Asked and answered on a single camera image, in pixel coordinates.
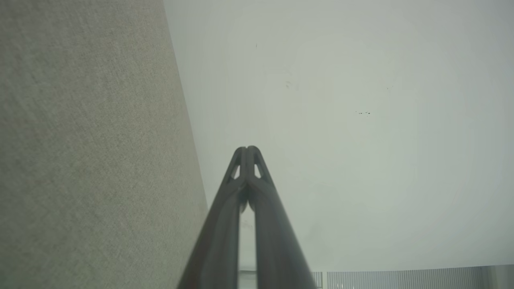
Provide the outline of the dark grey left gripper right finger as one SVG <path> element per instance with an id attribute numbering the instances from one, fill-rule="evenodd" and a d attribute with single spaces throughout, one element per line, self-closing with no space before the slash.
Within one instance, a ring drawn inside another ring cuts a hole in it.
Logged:
<path id="1" fill-rule="evenodd" d="M 258 289 L 316 289 L 260 150 L 247 148 L 249 205 L 255 213 Z"/>

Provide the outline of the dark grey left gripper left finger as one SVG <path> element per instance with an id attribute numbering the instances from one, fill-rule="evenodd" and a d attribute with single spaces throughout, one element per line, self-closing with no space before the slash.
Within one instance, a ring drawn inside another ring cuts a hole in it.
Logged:
<path id="1" fill-rule="evenodd" d="M 238 289 L 239 218 L 247 203 L 246 148 L 235 150 L 177 289 Z"/>

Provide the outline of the beige fabric panel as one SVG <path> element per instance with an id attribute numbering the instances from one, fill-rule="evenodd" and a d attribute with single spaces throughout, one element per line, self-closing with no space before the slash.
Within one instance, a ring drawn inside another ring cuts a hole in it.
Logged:
<path id="1" fill-rule="evenodd" d="M 0 289 L 176 289 L 207 214 L 163 0 L 0 0 Z"/>

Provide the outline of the white ribbed panel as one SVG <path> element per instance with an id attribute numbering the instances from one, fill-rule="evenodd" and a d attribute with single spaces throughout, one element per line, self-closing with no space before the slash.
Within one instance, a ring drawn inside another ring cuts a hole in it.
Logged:
<path id="1" fill-rule="evenodd" d="M 514 289 L 514 265 L 311 274 L 318 289 Z"/>

